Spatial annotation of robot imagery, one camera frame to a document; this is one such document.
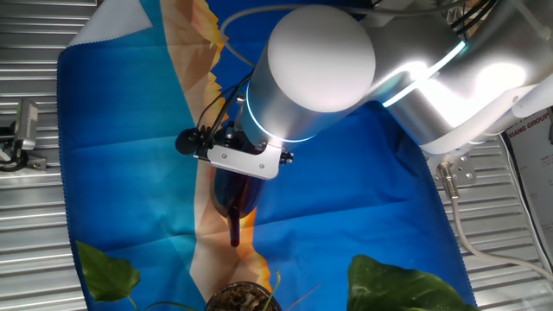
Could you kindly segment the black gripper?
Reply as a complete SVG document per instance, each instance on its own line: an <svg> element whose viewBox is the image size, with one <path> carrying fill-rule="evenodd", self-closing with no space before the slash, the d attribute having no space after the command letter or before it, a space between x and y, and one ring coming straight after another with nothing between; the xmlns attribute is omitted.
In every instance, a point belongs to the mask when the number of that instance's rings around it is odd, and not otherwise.
<svg viewBox="0 0 553 311"><path fill-rule="evenodd" d="M234 122L229 122L227 125L219 128L218 130L212 130L208 136L209 149L212 149L216 145L221 145L229 149L235 149L242 152L259 152L260 149L253 145L245 133L238 129ZM291 164L294 161L294 153L289 151L283 151L279 158L280 165Z"/></svg>

